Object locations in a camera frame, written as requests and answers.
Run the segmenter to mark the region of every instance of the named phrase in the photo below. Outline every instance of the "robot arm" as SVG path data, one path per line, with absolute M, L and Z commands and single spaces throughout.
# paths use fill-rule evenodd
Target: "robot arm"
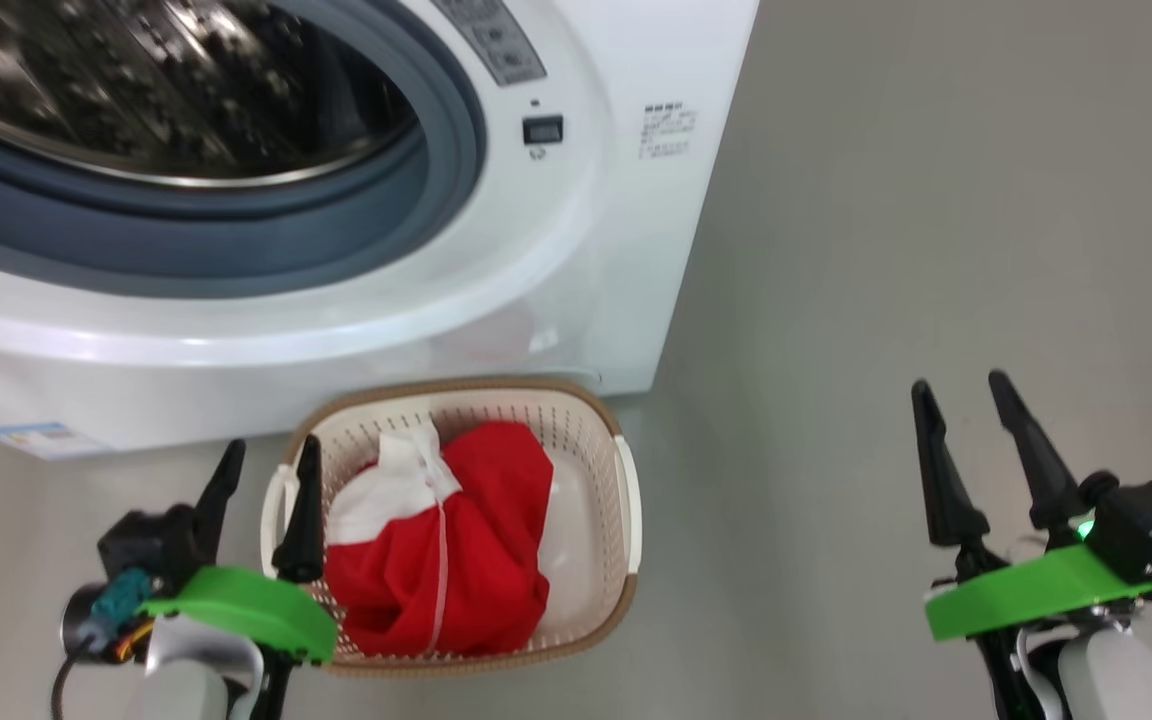
M 931 387 L 916 382 L 929 539 L 958 548 L 955 578 L 933 588 L 925 606 L 933 637 L 977 644 L 1000 720 L 1152 717 L 1152 652 L 1130 634 L 1134 615 L 1152 600 L 1152 480 L 1120 487 L 1102 470 L 1078 486 L 1007 374 L 995 370 L 990 387 L 998 418 L 1015 439 L 1033 498 L 1029 518 L 1047 533 L 1047 551 L 1024 564 L 987 551 L 990 523 L 948 454 Z M 1070 520 L 1093 507 L 1083 541 Z M 1056 629 L 1066 637 L 1030 644 Z
M 229 445 L 196 506 L 129 511 L 97 543 L 109 583 L 79 589 L 65 611 L 54 720 L 76 664 L 145 664 L 128 720 L 278 720 L 294 667 L 332 659 L 335 621 L 297 588 L 323 575 L 319 441 L 301 453 L 279 579 L 215 566 L 243 454 Z

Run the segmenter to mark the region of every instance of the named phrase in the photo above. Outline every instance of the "green plastic part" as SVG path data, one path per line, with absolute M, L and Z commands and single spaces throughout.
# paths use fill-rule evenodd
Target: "green plastic part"
M 338 626 L 291 583 L 243 568 L 200 568 L 175 597 L 141 606 L 150 616 L 180 612 L 302 660 L 332 662 Z
M 1085 544 L 1074 544 L 969 579 L 933 597 L 925 611 L 940 642 L 1151 592 L 1152 583 L 1126 584 Z

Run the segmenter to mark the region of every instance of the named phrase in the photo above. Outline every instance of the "floor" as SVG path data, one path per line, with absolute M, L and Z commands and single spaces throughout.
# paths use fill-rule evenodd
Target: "floor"
M 922 615 L 952 553 L 925 538 L 908 392 L 931 379 L 1002 552 L 1028 497 L 993 366 L 1076 475 L 1152 477 L 1152 3 L 764 0 L 657 386 L 617 406 L 646 514 L 630 616 L 506 675 L 305 670 L 288 717 L 986 717 L 972 649 Z M 252 442 L 222 560 L 256 564 L 282 445 Z M 196 497 L 219 454 L 0 447 L 0 717 L 46 715 L 97 533 Z M 1138 628 L 1152 646 L 1152 607 Z M 77 670 L 68 717 L 134 684 Z

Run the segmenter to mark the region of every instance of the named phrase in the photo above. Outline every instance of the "red bag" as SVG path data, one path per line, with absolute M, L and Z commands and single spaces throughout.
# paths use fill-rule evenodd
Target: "red bag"
M 460 492 L 438 502 L 430 486 L 415 505 L 381 498 L 399 514 L 434 502 L 388 521 L 373 541 L 331 544 L 329 532 L 326 583 L 347 609 L 344 632 L 367 655 L 511 652 L 545 612 L 550 583 L 536 551 L 553 465 L 544 448 L 526 425 L 486 423 L 445 447 L 444 462 Z

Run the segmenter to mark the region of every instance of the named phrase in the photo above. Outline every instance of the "white washing machine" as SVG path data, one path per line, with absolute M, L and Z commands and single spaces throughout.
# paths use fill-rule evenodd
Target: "white washing machine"
M 758 0 L 0 0 L 0 439 L 652 384 Z

